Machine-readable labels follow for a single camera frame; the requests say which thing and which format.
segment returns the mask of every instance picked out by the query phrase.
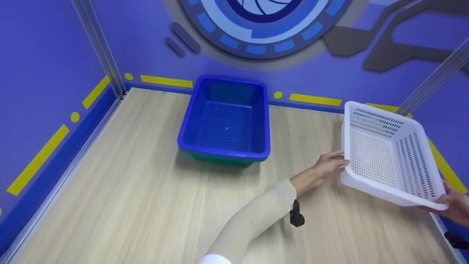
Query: beige sleeve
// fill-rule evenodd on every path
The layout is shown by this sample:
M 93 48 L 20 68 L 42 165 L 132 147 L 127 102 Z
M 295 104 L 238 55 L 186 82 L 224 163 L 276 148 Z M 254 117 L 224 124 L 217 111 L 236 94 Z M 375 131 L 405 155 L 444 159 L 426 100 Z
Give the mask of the beige sleeve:
M 289 179 L 277 182 L 232 216 L 207 254 L 241 263 L 249 243 L 293 208 L 296 190 Z

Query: blue plastic basket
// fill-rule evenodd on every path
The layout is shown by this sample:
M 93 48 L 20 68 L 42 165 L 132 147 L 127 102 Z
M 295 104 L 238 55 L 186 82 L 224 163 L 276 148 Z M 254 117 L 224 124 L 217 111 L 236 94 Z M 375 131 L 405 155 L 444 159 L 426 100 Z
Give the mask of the blue plastic basket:
M 258 82 L 202 76 L 177 139 L 195 159 L 249 166 L 270 154 L 267 87 Z

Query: yellow stripe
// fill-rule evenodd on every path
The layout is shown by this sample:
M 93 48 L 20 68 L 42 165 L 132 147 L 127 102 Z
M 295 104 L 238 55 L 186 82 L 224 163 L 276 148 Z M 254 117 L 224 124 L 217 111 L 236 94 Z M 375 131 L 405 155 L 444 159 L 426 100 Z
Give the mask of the yellow stripe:
M 327 104 L 327 105 L 334 105 L 334 106 L 339 106 L 342 103 L 342 100 L 339 100 L 339 99 L 302 95 L 302 94 L 295 94 L 295 93 L 292 93 L 290 95 L 290 100 L 306 102 L 306 103 Z
M 428 143 L 430 144 L 430 149 L 433 153 L 433 157 L 435 158 L 435 162 L 438 166 L 438 169 L 443 175 L 443 177 L 445 177 L 446 181 L 451 184 L 451 186 L 453 186 L 456 190 L 462 192 L 463 194 L 467 193 L 467 188 L 464 186 L 464 184 L 462 184 L 456 173 L 454 173 L 449 164 L 437 150 L 435 145 L 430 141 L 430 139 L 428 139 Z
M 91 91 L 91 93 L 85 98 L 85 100 L 83 100 L 83 106 L 88 109 L 108 84 L 109 78 L 106 75 L 93 89 L 93 91 Z
M 163 78 L 163 77 L 155 77 L 155 76 L 147 76 L 147 75 L 140 75 L 142 82 L 145 83 L 152 83 L 152 84 L 159 84 L 159 85 L 173 85 L 173 86 L 181 86 L 181 87 L 188 87 L 192 88 L 192 81 L 187 80 L 179 80 L 179 79 L 171 79 L 171 78 Z
M 367 105 L 374 106 L 379 109 L 383 109 L 389 112 L 395 112 L 399 107 L 397 106 L 390 106 L 390 105 L 384 105 L 384 104 L 372 104 L 372 103 L 366 103 Z
M 32 161 L 24 168 L 21 174 L 15 179 L 15 181 L 8 187 L 7 192 L 18 195 L 21 190 L 28 184 L 29 180 L 44 164 L 52 152 L 62 142 L 65 136 L 68 134 L 68 128 L 63 124 L 57 132 L 49 139 L 39 153 L 32 159 Z

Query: plastic basket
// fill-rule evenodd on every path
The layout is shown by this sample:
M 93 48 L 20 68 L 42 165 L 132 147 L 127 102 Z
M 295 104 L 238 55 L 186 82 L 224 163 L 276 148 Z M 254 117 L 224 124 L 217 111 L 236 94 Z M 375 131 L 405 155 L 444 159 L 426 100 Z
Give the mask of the plastic basket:
M 178 145 L 195 159 L 249 166 L 270 154 L 264 84 L 202 76 L 179 130 Z
M 401 206 L 448 208 L 433 202 L 445 189 L 417 121 L 349 101 L 342 148 L 350 160 L 340 177 L 343 184 Z

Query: human arm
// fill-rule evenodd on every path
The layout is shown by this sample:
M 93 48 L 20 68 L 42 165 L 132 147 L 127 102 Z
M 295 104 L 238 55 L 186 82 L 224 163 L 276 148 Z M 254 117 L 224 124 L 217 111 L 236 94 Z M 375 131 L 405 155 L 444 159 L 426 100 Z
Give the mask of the human arm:
M 342 166 L 347 164 L 343 151 L 334 151 L 321 155 L 311 168 L 274 184 L 228 220 L 208 250 L 208 255 L 204 257 L 224 260 L 203 262 L 205 260 L 202 259 L 199 263 L 241 263 L 249 243 L 288 214 L 297 196 L 322 185 L 327 179 L 340 175 Z
M 469 197 L 453 188 L 449 183 L 443 181 L 447 194 L 441 195 L 435 203 L 449 203 L 449 208 L 444 211 L 438 211 L 425 206 L 418 206 L 428 212 L 444 216 L 455 223 L 469 228 Z

